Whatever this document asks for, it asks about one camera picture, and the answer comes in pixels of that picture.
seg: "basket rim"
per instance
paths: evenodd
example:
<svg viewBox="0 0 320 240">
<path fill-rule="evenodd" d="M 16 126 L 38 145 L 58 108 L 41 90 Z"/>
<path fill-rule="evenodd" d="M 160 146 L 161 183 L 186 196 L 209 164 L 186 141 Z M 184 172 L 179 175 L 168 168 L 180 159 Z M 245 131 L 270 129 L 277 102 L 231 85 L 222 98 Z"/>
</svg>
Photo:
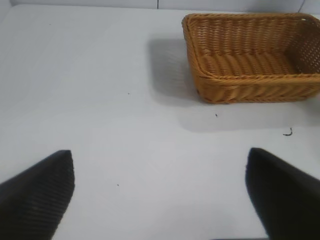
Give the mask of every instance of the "basket rim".
<svg viewBox="0 0 320 240">
<path fill-rule="evenodd" d="M 304 18 L 312 20 L 318 28 L 320 28 L 320 20 L 307 13 L 191 13 L 186 15 L 182 20 L 182 27 L 187 36 L 186 41 L 191 42 L 191 49 L 195 55 L 195 63 L 197 65 L 196 72 L 199 77 L 212 80 L 222 85 L 246 85 L 246 84 L 320 84 L 320 73 L 299 73 L 299 74 L 251 74 L 251 75 L 219 75 L 213 74 L 202 68 L 200 64 L 198 52 L 195 48 L 195 40 L 191 35 L 189 28 L 190 21 L 194 19 L 252 19 L 252 18 Z"/>
</svg>

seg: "small dark crumb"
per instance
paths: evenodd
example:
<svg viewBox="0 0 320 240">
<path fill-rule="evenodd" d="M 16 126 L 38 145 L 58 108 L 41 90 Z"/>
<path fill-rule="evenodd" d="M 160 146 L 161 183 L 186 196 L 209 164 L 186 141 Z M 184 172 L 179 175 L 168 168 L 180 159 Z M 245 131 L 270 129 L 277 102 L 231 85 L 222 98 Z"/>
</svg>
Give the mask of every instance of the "small dark crumb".
<svg viewBox="0 0 320 240">
<path fill-rule="evenodd" d="M 290 133 L 289 134 L 283 134 L 283 136 L 291 136 L 293 134 L 293 131 L 292 131 L 292 127 L 290 127 Z"/>
</svg>

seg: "wicker basket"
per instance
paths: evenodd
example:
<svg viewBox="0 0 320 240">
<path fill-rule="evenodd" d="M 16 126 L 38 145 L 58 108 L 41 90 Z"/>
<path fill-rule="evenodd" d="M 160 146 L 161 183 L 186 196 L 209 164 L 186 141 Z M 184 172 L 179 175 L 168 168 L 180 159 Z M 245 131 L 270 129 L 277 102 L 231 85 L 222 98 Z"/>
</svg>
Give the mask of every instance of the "wicker basket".
<svg viewBox="0 0 320 240">
<path fill-rule="evenodd" d="M 320 21 L 311 15 L 190 14 L 182 25 L 206 102 L 292 102 L 320 91 Z"/>
</svg>

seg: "white wall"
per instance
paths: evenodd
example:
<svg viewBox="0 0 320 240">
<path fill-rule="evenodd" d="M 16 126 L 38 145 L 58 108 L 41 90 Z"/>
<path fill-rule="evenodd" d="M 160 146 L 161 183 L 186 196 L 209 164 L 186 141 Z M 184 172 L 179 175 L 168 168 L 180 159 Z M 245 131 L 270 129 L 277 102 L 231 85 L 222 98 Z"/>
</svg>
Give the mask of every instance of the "white wall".
<svg viewBox="0 0 320 240">
<path fill-rule="evenodd" d="M 289 13 L 298 12 L 303 1 L 304 0 L 159 0 L 159 9 Z"/>
<path fill-rule="evenodd" d="M 0 23 L 5 18 L 11 8 L 10 0 L 0 0 Z"/>
<path fill-rule="evenodd" d="M 320 0 L 305 0 L 301 13 L 320 14 Z"/>
<path fill-rule="evenodd" d="M 11 0 L 11 2 L 13 5 L 42 4 L 142 9 L 156 9 L 158 3 L 157 0 Z"/>
</svg>

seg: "white table surface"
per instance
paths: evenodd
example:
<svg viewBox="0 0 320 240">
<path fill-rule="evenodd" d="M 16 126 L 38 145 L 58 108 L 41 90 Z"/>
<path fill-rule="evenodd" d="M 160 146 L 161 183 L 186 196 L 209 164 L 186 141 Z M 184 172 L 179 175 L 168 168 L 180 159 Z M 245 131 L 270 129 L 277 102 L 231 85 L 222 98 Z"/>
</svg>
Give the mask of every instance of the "white table surface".
<svg viewBox="0 0 320 240">
<path fill-rule="evenodd" d="M 200 101 L 190 12 L 19 5 L 0 25 L 0 181 L 72 150 L 54 240 L 265 237 L 245 186 L 251 147 L 320 178 L 320 100 Z"/>
</svg>

